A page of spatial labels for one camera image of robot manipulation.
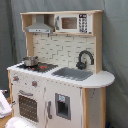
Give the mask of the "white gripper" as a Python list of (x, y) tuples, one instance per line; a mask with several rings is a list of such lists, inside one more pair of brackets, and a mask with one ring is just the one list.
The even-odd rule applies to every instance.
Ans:
[(3, 93), (0, 91), (0, 118), (4, 118), (5, 116), (10, 115), (12, 112), (12, 108), (8, 101), (6, 100)]

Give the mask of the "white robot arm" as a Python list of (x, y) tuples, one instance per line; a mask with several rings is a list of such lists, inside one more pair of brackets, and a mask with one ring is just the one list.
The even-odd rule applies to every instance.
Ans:
[[(12, 105), (8, 103), (3, 92), (0, 90), (0, 119), (10, 115), (11, 112), (12, 112)], [(5, 124), (5, 128), (37, 128), (37, 127), (20, 117), (12, 117)]]

